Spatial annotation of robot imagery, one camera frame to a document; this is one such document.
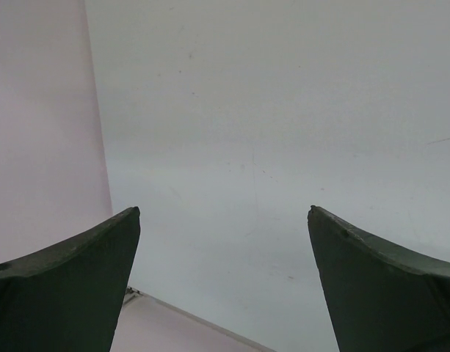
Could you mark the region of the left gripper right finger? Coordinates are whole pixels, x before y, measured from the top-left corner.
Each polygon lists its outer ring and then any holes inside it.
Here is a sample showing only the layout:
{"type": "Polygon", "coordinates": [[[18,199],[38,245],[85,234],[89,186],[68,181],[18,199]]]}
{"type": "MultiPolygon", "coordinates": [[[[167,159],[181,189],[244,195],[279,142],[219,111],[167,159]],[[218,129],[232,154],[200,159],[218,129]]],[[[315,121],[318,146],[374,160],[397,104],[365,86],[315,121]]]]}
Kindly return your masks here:
{"type": "Polygon", "coordinates": [[[450,263],[312,206],[308,231],[340,351],[450,351],[450,263]]]}

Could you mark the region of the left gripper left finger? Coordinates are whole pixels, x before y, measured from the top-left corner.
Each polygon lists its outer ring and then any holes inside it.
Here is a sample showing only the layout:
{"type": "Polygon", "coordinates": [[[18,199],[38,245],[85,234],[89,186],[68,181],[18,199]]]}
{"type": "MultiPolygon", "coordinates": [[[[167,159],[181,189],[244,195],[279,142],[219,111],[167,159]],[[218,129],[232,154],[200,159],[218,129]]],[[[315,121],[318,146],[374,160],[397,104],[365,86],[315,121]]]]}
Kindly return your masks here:
{"type": "Polygon", "coordinates": [[[140,237],[127,208],[0,263],[0,351],[109,351],[140,237]]]}

